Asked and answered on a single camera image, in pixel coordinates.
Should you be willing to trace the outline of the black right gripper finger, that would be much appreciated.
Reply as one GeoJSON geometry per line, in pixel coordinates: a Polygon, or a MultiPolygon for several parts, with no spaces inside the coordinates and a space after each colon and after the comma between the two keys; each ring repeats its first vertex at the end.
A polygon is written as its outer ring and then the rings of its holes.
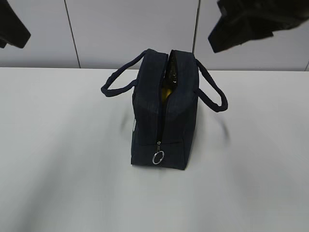
{"type": "Polygon", "coordinates": [[[219,0],[220,19],[208,36],[214,53],[273,32],[299,27],[309,20],[307,0],[219,0]]]}

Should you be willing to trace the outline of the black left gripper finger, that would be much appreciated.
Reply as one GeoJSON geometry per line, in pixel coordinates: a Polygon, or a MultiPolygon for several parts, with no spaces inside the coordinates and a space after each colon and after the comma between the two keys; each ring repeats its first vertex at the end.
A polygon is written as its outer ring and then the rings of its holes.
{"type": "Polygon", "coordinates": [[[11,8],[7,0],[0,1],[0,47],[7,44],[24,48],[31,34],[11,8]]]}

